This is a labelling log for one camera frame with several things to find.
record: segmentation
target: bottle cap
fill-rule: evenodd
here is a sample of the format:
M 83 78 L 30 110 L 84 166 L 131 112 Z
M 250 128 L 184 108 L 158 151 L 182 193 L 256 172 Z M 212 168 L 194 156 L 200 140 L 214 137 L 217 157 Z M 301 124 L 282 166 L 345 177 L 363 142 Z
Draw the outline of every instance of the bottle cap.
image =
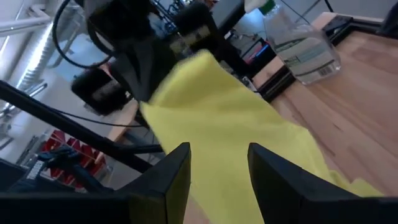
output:
M 275 1 L 274 0 L 268 0 L 265 5 L 261 6 L 259 9 L 263 15 L 267 14 L 269 11 L 271 11 L 275 7 Z

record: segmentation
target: wooden tabletop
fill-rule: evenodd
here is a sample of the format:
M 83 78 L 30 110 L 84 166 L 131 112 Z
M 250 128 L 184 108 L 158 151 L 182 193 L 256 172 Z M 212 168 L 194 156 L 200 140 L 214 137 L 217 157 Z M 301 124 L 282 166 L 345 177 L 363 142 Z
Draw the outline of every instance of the wooden tabletop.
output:
M 129 125 L 134 121 L 136 117 L 136 113 L 138 110 L 138 102 L 136 100 L 131 100 L 126 106 L 124 106 L 122 112 L 120 112 L 119 116 L 116 118 L 114 124 L 125 124 Z M 112 127 L 111 131 L 108 134 L 108 139 L 117 142 L 122 137 L 123 134 L 128 130 L 128 127 Z M 100 152 L 95 159 L 95 163 L 98 163 L 104 157 L 104 153 Z
M 321 29 L 334 17 L 323 13 L 313 25 Z M 331 169 L 396 196 L 398 40 L 353 32 L 336 49 L 342 62 L 339 74 L 309 86 L 295 82 L 271 105 L 311 132 Z M 254 84 L 260 87 L 281 66 L 274 59 L 254 77 Z

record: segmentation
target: red object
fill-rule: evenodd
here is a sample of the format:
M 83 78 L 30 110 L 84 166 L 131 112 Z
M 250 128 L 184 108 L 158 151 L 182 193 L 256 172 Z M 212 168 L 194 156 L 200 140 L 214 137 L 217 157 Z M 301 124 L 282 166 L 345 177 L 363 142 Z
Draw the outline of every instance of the red object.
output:
M 244 61 L 247 64 L 250 64 L 255 58 L 258 52 L 260 52 L 260 50 L 263 48 L 263 45 L 257 46 L 256 49 L 254 50 L 253 54 L 251 54 L 247 59 L 245 59 Z
M 98 171 L 104 167 L 105 158 L 102 158 L 99 163 L 95 164 L 95 158 L 99 154 L 97 150 L 94 150 L 91 146 L 86 144 L 81 144 L 81 142 L 75 138 L 70 138 L 66 141 L 65 133 L 60 130 L 55 130 L 51 134 L 49 140 L 44 144 L 42 151 L 48 152 L 53 149 L 57 149 L 65 143 L 82 154 L 80 165 L 86 168 L 91 175 L 96 175 Z M 61 169 L 50 169 L 51 177 L 63 182 L 64 184 L 71 185 L 75 181 L 75 178 L 72 175 L 65 177 L 63 174 L 64 171 Z M 76 183 L 75 187 L 82 188 L 79 183 Z

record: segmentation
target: black cable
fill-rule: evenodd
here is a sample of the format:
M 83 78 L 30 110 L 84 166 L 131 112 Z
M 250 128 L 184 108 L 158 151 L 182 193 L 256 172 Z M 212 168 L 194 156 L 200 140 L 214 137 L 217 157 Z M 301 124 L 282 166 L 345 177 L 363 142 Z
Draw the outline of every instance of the black cable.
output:
M 328 7 L 328 9 L 329 9 L 330 12 L 335 12 L 335 11 L 332 9 L 332 7 L 330 6 L 330 3 L 329 3 L 328 0 L 325 0 L 325 3 L 326 3 L 326 6 Z
M 90 37 L 91 41 L 93 42 L 93 44 L 100 49 L 102 52 L 104 52 L 104 54 L 106 55 L 113 55 L 113 51 L 109 48 L 107 48 L 101 41 L 100 38 L 98 37 L 97 33 L 95 32 L 94 26 L 92 25 L 92 23 L 88 22 L 86 23 L 86 27 L 87 27 L 87 33 L 88 36 Z
M 149 134 L 149 131 L 150 131 L 150 129 L 148 129 L 148 131 L 145 133 L 144 137 L 142 137 L 142 138 L 145 138 Z
M 55 48 L 58 51 L 58 53 L 61 55 L 61 57 L 63 57 L 67 62 L 69 62 L 70 64 L 72 64 L 76 67 L 84 68 L 84 69 L 98 68 L 99 66 L 108 62 L 112 56 L 109 55 L 102 62 L 96 63 L 94 65 L 82 65 L 82 64 L 76 63 L 76 62 L 72 61 L 70 58 L 68 58 L 68 56 L 65 53 L 63 53 L 63 51 L 60 47 L 60 44 L 58 42 L 58 37 L 57 37 L 57 28 L 58 28 L 58 23 L 61 18 L 62 12 L 65 10 L 65 8 L 69 4 L 69 2 L 70 2 L 70 0 L 64 0 L 64 2 L 61 4 L 60 8 L 58 9 L 58 11 L 54 17 L 53 26 L 52 26 L 52 40 L 54 42 Z
M 58 113 L 61 113 L 61 114 L 64 114 L 64 115 L 68 115 L 68 116 L 71 116 L 71 117 L 74 117 L 74 118 L 82 119 L 82 120 L 85 120 L 85 121 L 89 121 L 89 122 L 92 122 L 92 123 L 103 124 L 103 125 L 108 125 L 108 126 L 115 126 L 115 127 L 127 127 L 127 128 L 141 128 L 141 127 L 143 127 L 142 125 L 111 124 L 111 123 L 106 123 L 106 122 L 101 122 L 101 121 L 95 121 L 95 120 L 92 120 L 92 119 L 83 118 L 81 116 L 70 114 L 70 113 L 55 109 L 55 108 L 53 108 L 53 109 L 56 112 L 58 112 Z
M 296 10 L 294 10 L 290 5 L 288 5 L 284 0 L 280 0 L 282 1 L 289 9 L 291 9 L 294 13 L 296 13 L 298 16 L 300 16 L 300 18 L 302 18 L 305 22 L 307 22 L 308 24 L 310 24 L 310 22 L 308 20 L 306 20 L 301 14 L 299 14 Z

